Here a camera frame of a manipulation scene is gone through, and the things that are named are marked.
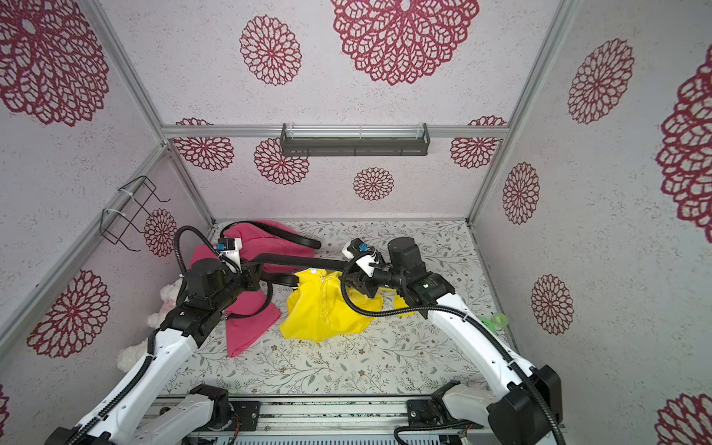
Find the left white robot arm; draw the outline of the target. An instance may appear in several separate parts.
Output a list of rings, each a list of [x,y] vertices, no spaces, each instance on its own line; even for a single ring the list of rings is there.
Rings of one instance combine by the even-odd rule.
[[[257,264],[234,272],[230,263],[197,261],[184,275],[177,306],[148,338],[146,353],[122,381],[73,428],[56,428],[48,444],[176,444],[193,431],[230,426],[226,390],[199,385],[149,424],[141,422],[176,371],[198,350],[245,291],[260,286]]]

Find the metal base rail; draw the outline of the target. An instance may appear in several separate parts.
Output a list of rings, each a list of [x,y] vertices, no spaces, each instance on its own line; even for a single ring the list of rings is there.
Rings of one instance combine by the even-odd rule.
[[[401,426],[449,422],[431,396],[232,397],[232,419],[199,426],[176,442],[190,444],[394,444]]]

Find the white plush toy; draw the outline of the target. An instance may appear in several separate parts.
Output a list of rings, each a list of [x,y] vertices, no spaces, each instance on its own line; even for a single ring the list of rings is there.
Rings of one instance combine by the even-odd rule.
[[[183,284],[183,279],[179,278],[174,283],[166,285],[159,292],[159,297],[161,298],[162,305],[161,309],[157,313],[153,313],[148,317],[146,322],[148,326],[152,329],[157,329],[164,322],[166,316],[170,311],[176,307],[176,300],[178,294]],[[130,346],[126,349],[120,351],[117,357],[117,367],[124,373],[128,373],[134,365],[146,354],[148,350],[148,340]]]

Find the yellow trousers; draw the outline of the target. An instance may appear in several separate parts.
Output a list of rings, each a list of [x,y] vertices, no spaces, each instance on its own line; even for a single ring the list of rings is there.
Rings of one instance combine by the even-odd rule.
[[[340,290],[341,273],[307,269],[296,273],[299,285],[287,298],[287,318],[280,326],[285,339],[322,342],[361,334],[374,322],[352,311]]]

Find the green plastic toy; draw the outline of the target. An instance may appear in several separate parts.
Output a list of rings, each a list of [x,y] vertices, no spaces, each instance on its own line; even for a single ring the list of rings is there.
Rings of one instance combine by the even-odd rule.
[[[478,319],[492,332],[504,330],[509,325],[508,318],[503,313],[493,313],[490,317],[480,316]]]

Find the pink trousers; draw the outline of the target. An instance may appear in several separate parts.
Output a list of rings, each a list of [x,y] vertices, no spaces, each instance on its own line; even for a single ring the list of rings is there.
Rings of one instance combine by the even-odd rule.
[[[274,285],[297,285],[291,259],[311,259],[322,243],[271,221],[232,222],[217,242],[200,240],[190,263],[177,258],[181,330],[201,347],[224,320],[227,355],[237,357],[280,319]]]

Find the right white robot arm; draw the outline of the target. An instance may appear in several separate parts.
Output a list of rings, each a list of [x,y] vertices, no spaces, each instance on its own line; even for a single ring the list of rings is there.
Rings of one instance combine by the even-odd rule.
[[[470,311],[454,286],[430,272],[411,237],[389,241],[389,255],[356,238],[343,250],[349,262],[341,283],[374,296],[378,289],[394,290],[405,308],[364,311],[378,318],[419,313],[445,333],[485,378],[488,390],[458,383],[437,396],[445,428],[480,426],[502,444],[563,444],[561,379],[548,366],[536,367],[506,346]]]

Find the black wall shelf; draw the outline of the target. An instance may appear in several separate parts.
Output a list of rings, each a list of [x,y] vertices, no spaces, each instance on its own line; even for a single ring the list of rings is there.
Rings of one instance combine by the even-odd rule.
[[[279,137],[281,152],[288,158],[425,157],[430,143],[426,124],[389,130],[363,126],[298,129],[285,123]]]

